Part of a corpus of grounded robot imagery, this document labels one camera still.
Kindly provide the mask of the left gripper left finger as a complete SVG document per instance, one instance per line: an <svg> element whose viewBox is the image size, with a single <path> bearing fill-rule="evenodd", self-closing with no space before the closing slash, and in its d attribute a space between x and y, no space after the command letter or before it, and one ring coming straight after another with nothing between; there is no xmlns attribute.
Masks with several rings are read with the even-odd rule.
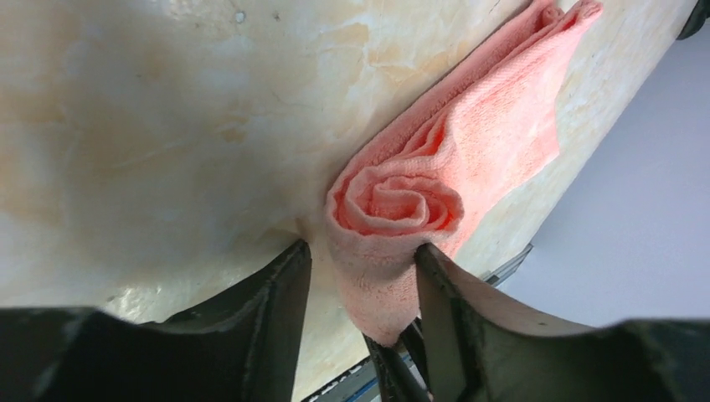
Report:
<svg viewBox="0 0 710 402"><path fill-rule="evenodd" d="M288 401L311 281L299 240L164 322L91 307L1 311L4 401Z"/></svg>

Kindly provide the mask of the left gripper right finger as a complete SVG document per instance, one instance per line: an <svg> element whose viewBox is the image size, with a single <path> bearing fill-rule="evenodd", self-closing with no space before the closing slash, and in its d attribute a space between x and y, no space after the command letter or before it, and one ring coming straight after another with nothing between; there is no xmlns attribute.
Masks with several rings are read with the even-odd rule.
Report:
<svg viewBox="0 0 710 402"><path fill-rule="evenodd" d="M595 328L532 308L433 245L414 256L437 401L706 401L707 319Z"/></svg>

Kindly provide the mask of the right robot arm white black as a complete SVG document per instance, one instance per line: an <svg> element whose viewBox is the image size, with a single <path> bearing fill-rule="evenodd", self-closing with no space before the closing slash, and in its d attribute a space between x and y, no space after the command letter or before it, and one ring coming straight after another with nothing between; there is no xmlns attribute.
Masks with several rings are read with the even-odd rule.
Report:
<svg viewBox="0 0 710 402"><path fill-rule="evenodd" d="M684 40L696 34L709 18L709 0L698 0L692 9L677 40Z"/></svg>

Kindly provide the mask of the pink panda towel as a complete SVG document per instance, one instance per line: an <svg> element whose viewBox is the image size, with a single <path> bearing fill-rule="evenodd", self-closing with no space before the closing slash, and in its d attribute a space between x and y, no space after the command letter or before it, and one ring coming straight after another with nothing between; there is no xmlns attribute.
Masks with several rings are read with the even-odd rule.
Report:
<svg viewBox="0 0 710 402"><path fill-rule="evenodd" d="M352 157L325 228L354 325L390 346L419 313L414 253L454 254L502 198L559 153L555 101L603 11L534 1Z"/></svg>

